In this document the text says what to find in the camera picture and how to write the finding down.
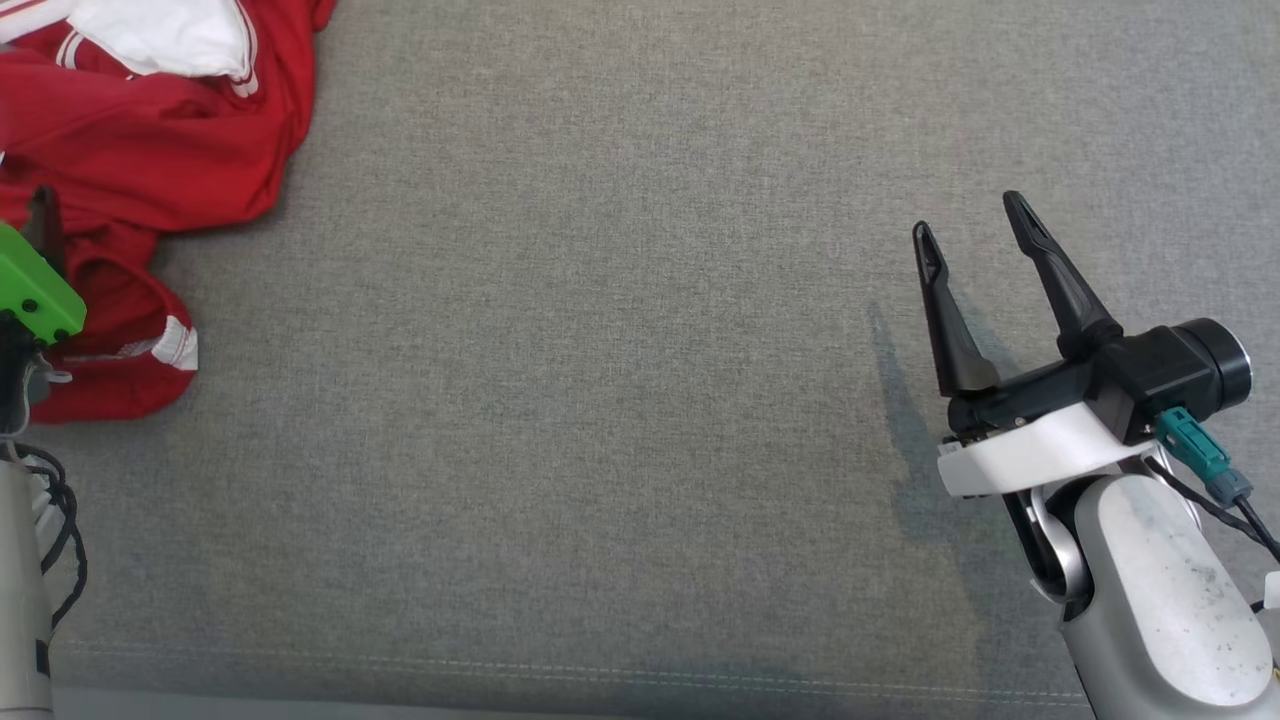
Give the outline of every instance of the teal connector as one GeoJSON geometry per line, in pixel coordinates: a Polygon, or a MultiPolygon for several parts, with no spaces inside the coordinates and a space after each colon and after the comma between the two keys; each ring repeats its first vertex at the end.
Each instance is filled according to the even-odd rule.
{"type": "Polygon", "coordinates": [[[1231,456],[1185,409],[1174,407],[1156,418],[1156,439],[1196,473],[1219,505],[1229,507],[1249,497],[1253,486],[1231,469],[1231,456]]]}

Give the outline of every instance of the gray couch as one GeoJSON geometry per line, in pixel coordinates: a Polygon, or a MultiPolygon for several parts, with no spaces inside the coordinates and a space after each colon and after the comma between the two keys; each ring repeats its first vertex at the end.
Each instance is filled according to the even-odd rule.
{"type": "Polygon", "coordinates": [[[64,682],[1091,717],[1002,507],[933,468],[915,220],[1002,370],[1055,356],[1006,188],[1124,324],[1251,347],[1213,428],[1280,524],[1270,3],[343,0],[319,49],[279,208],[156,260],[189,392],[36,434],[92,560],[64,682]]]}

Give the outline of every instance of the gray connector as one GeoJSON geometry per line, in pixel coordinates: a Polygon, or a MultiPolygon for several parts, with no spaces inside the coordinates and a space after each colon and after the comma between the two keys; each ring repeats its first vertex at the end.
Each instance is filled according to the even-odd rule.
{"type": "Polygon", "coordinates": [[[1204,483],[1204,487],[1208,488],[1210,497],[1222,507],[1231,507],[1236,500],[1247,498],[1253,492],[1253,483],[1243,474],[1230,469],[1215,475],[1212,480],[1204,483]]]}

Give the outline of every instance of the cable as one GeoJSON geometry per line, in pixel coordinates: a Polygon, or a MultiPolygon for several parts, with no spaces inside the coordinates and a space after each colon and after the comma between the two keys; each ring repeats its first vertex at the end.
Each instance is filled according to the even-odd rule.
{"type": "Polygon", "coordinates": [[[41,574],[49,573],[49,570],[58,562],[61,557],[63,551],[68,542],[76,543],[76,584],[72,587],[72,592],[63,600],[58,610],[54,611],[51,620],[51,629],[58,629],[58,624],[61,623],[63,618],[70,612],[72,606],[76,601],[81,598],[84,593],[84,587],[88,584],[88,556],[84,552],[84,542],[81,537],[79,527],[76,524],[77,515],[79,512],[79,503],[76,501],[76,493],[72,492],[70,486],[67,484],[67,469],[63,464],[58,461],[47,451],[38,447],[8,442],[3,446],[6,451],[9,460],[23,465],[28,471],[42,475],[49,483],[45,492],[49,493],[49,502],[54,505],[63,512],[63,527],[58,530],[58,537],[50,546],[49,552],[40,561],[41,574]],[[23,462],[26,457],[36,457],[40,461],[49,465],[47,468],[41,465],[28,465],[23,462]]]}
{"type": "Polygon", "coordinates": [[[58,629],[58,624],[63,621],[79,596],[84,593],[84,585],[88,584],[88,557],[84,555],[84,541],[76,525],[72,525],[72,539],[76,541],[76,585],[72,587],[67,600],[54,611],[52,630],[58,629]]]}
{"type": "Polygon", "coordinates": [[[1178,492],[1178,495],[1194,502],[1202,510],[1212,515],[1217,521],[1222,523],[1224,525],[1233,528],[1235,530],[1240,530],[1251,541],[1266,547],[1266,543],[1262,542],[1262,538],[1258,537],[1258,533],[1249,525],[1249,523],[1245,523],[1244,520],[1240,520],[1239,518],[1231,515],[1226,510],[1222,510],[1212,500],[1204,497],[1203,495],[1188,487],[1187,483],[1179,480],[1178,475],[1172,474],[1167,468],[1156,461],[1155,457],[1147,457],[1143,460],[1143,462],[1146,462],[1146,465],[1151,468],[1157,475],[1164,478],[1165,482],[1169,483],[1169,487],[1174,488],[1178,492]]]}
{"type": "Polygon", "coordinates": [[[1262,521],[1262,518],[1258,518],[1257,511],[1254,511],[1253,506],[1249,505],[1248,498],[1236,498],[1235,506],[1240,509],[1240,515],[1244,515],[1244,519],[1249,521],[1253,530],[1258,533],[1262,547],[1271,552],[1271,556],[1276,559],[1276,562],[1280,562],[1280,543],[1276,543],[1276,538],[1271,537],[1271,532],[1267,530],[1266,523],[1262,521]]]}

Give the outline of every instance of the red clothing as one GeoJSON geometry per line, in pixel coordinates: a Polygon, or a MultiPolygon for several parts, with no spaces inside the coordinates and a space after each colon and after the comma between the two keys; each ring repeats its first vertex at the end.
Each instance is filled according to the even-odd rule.
{"type": "Polygon", "coordinates": [[[74,379],[33,407],[37,421],[145,415],[191,382],[193,348],[165,350],[193,346],[193,331],[174,336],[189,318],[146,265],[160,233],[275,204],[311,122],[312,33],[335,0],[242,3],[256,42],[248,78],[131,77],[65,22],[0,53],[0,219],[20,227],[35,187],[54,186],[68,281],[88,305],[84,332],[47,352],[74,379]]]}

